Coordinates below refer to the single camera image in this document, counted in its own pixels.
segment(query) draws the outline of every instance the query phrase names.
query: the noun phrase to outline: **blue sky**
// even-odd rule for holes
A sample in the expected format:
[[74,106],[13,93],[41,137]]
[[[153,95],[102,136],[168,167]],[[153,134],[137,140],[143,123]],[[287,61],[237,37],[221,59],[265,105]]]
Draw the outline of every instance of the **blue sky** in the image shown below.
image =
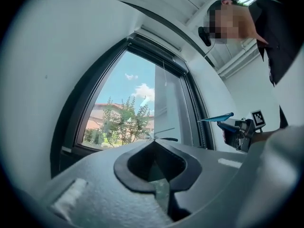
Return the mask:
[[117,63],[96,103],[107,103],[109,97],[113,103],[125,102],[129,96],[135,96],[135,111],[148,97],[148,106],[154,111],[155,64],[130,52],[126,52]]

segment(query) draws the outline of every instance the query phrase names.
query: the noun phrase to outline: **black window frame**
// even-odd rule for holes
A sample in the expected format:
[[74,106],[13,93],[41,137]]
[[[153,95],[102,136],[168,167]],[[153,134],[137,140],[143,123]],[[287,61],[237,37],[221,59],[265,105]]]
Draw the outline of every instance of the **black window frame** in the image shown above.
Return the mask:
[[197,123],[207,117],[206,109],[198,88],[189,73],[186,63],[169,50],[138,34],[132,34],[105,52],[81,77],[69,96],[55,128],[51,146],[52,176],[59,173],[59,155],[61,152],[85,157],[102,150],[81,144],[96,99],[107,78],[126,51],[143,57],[180,78],[184,93],[179,101],[184,101],[188,114],[181,115],[181,122],[189,122],[190,128],[183,129],[185,135],[192,138],[192,146],[213,149],[210,125]]

